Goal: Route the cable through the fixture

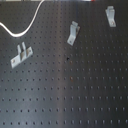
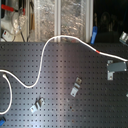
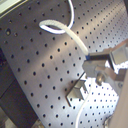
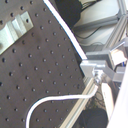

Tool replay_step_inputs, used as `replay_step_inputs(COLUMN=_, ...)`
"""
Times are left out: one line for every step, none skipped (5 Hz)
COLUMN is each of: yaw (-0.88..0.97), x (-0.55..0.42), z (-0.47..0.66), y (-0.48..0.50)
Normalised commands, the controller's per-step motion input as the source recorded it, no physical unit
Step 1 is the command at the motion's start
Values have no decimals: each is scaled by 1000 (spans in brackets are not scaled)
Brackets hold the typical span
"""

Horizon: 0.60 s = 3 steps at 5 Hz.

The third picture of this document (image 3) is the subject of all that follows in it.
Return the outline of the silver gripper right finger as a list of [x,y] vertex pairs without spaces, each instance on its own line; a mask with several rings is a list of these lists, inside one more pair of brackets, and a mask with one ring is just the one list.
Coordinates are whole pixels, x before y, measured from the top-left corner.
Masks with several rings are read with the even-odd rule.
[[122,41],[113,48],[104,49],[102,52],[90,53],[88,61],[107,60],[111,68],[115,65],[128,61],[128,39]]

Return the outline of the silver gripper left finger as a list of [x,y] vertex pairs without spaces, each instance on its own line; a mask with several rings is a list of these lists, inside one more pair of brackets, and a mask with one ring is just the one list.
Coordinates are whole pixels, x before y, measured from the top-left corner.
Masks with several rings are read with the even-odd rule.
[[116,74],[112,68],[106,67],[105,63],[105,60],[86,60],[82,67],[88,77],[96,79],[99,86],[102,83],[109,83],[115,91],[120,91],[122,88],[120,74]]

